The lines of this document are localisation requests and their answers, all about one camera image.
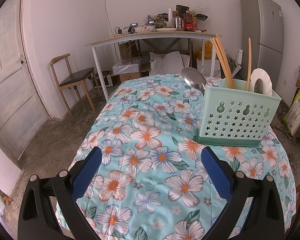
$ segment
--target white door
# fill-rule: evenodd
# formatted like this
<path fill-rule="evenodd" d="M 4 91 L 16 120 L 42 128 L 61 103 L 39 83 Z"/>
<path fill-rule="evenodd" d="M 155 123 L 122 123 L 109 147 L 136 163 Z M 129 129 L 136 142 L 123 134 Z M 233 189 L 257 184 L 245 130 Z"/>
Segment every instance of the white door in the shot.
<path fill-rule="evenodd" d="M 25 63 L 20 3 L 0 9 L 0 140 L 16 159 L 48 119 Z"/>

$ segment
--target red bottle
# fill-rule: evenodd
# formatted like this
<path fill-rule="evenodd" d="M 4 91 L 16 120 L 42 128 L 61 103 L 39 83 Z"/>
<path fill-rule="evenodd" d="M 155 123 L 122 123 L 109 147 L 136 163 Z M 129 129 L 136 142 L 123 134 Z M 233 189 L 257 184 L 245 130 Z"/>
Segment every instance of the red bottle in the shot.
<path fill-rule="evenodd" d="M 184 29 L 186 32 L 193 31 L 192 15 L 189 13 L 188 10 L 183 15 L 183 24 L 184 24 Z"/>

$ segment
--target chopstick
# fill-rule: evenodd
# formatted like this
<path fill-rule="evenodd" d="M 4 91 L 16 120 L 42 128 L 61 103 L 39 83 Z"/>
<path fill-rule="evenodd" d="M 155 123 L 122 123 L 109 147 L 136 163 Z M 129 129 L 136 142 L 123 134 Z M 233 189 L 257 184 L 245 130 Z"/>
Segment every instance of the chopstick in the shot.
<path fill-rule="evenodd" d="M 224 72 L 224 74 L 226 76 L 226 81 L 227 81 L 227 84 L 228 84 L 228 88 L 234 89 L 234 84 L 233 84 L 233 80 L 232 80 L 232 75 L 231 75 L 231 72 L 230 72 L 230 68 L 229 68 L 229 65 L 228 66 L 226 65 L 226 63 L 228 63 L 228 62 L 223 57 L 221 49 L 220 49 L 220 46 L 217 43 L 217 40 L 215 38 L 211 38 L 210 41 L 213 44 L 213 47 L 215 48 L 216 53 L 218 55 L 218 58 L 219 58 L 219 61 L 220 61 L 220 65 L 221 65 L 222 70 L 223 70 L 223 72 Z"/>
<path fill-rule="evenodd" d="M 250 87 L 250 76 L 251 76 L 251 39 L 248 38 L 248 42 L 249 42 L 249 55 L 248 55 L 248 76 L 247 76 L 247 86 L 246 86 L 246 91 L 249 91 L 249 87 Z"/>
<path fill-rule="evenodd" d="M 223 45 L 222 45 L 222 42 L 220 40 L 219 35 L 216 34 L 216 36 L 217 36 L 217 44 L 218 44 L 218 46 L 220 48 L 220 51 L 221 51 L 221 54 L 223 56 L 223 60 L 224 60 L 225 67 L 226 67 L 226 71 L 228 72 L 228 76 L 230 77 L 230 82 L 232 84 L 232 88 L 235 89 L 233 78 L 232 78 L 232 74 L 231 74 L 231 71 L 230 71 L 230 67 L 229 67 L 229 64 L 228 64 L 228 60 L 227 60 L 227 56 L 226 56 L 225 50 L 223 49 Z"/>
<path fill-rule="evenodd" d="M 230 78 L 228 76 L 228 72 L 227 72 L 227 69 L 225 67 L 224 59 L 223 59 L 223 56 L 221 54 L 220 48 L 219 48 L 219 46 L 217 44 L 217 41 L 215 39 L 213 39 L 213 38 L 211 38 L 210 41 L 211 41 L 213 47 L 216 50 L 216 54 L 218 55 L 218 58 L 219 58 L 220 65 L 222 67 L 223 73 L 226 76 L 226 81 L 227 81 L 227 84 L 228 84 L 228 88 L 232 88 L 232 83 L 230 82 Z"/>

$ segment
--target metal spoon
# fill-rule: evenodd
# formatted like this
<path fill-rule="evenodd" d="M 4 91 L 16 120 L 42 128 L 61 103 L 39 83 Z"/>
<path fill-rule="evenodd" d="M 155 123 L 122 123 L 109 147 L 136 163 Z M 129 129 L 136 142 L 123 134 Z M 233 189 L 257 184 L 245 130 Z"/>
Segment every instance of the metal spoon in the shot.
<path fill-rule="evenodd" d="M 185 67 L 181 70 L 181 75 L 190 87 L 200 90 L 204 95 L 207 81 L 198 70 L 191 67 Z"/>
<path fill-rule="evenodd" d="M 260 78 L 258 78 L 254 84 L 254 92 L 263 94 L 263 81 Z"/>

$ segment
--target silver screw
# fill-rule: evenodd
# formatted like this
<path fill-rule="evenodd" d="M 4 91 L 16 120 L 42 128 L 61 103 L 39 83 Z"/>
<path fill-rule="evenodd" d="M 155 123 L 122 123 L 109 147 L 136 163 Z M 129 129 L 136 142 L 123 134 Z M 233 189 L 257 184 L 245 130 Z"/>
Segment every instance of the silver screw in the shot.
<path fill-rule="evenodd" d="M 31 177 L 30 177 L 30 181 L 35 181 L 37 179 L 37 175 L 32 175 Z"/>
<path fill-rule="evenodd" d="M 59 176 L 62 177 L 62 178 L 67 176 L 67 174 L 68 174 L 68 171 L 66 171 L 66 170 L 63 170 L 63 171 L 59 172 Z"/>
<path fill-rule="evenodd" d="M 273 177 L 270 176 L 270 175 L 267 175 L 267 176 L 266 176 L 266 179 L 267 179 L 267 181 L 270 181 L 270 182 L 273 181 Z"/>
<path fill-rule="evenodd" d="M 242 172 L 242 171 L 237 171 L 236 173 L 235 173 L 235 175 L 238 177 L 238 178 L 243 178 L 244 177 L 244 173 Z"/>

